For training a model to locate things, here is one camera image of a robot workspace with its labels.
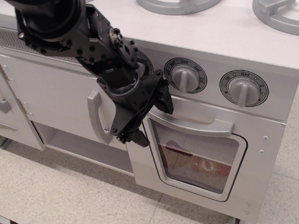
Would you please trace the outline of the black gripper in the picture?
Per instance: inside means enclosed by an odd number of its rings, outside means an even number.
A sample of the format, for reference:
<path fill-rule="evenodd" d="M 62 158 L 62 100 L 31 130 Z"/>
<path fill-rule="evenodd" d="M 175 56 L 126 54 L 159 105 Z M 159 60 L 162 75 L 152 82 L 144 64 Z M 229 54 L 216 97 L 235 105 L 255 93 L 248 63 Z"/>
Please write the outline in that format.
<path fill-rule="evenodd" d="M 163 70 L 157 70 L 142 80 L 137 74 L 133 84 L 118 89 L 110 89 L 101 78 L 97 83 L 115 104 L 110 133 L 123 144 L 134 142 L 141 147 L 149 146 L 147 137 L 139 130 L 145 116 L 153 107 L 166 114 L 174 112 L 169 83 L 163 78 Z"/>

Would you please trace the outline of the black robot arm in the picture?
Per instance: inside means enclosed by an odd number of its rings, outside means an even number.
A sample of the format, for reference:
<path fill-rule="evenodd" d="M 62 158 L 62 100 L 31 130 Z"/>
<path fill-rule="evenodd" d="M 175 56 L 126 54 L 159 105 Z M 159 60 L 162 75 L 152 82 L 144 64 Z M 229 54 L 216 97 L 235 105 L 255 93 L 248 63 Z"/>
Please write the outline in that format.
<path fill-rule="evenodd" d="M 8 0 L 24 44 L 44 56 L 73 57 L 114 102 L 110 132 L 120 142 L 150 143 L 140 125 L 151 108 L 173 113 L 163 71 L 152 71 L 138 48 L 85 0 Z"/>

